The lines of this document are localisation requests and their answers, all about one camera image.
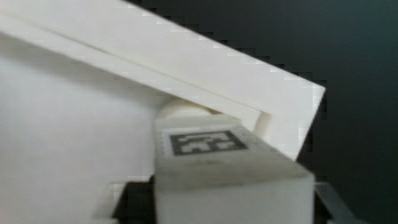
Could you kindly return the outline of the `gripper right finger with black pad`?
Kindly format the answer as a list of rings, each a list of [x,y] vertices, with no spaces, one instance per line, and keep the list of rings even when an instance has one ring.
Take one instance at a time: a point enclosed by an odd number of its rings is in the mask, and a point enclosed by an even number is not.
[[[355,217],[338,191],[327,182],[314,184],[313,224],[370,224]]]

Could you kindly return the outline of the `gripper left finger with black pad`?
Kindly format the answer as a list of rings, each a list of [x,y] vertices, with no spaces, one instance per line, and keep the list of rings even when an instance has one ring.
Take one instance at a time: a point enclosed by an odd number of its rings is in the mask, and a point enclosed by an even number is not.
[[[112,218],[117,224],[156,224],[155,177],[126,183]]]

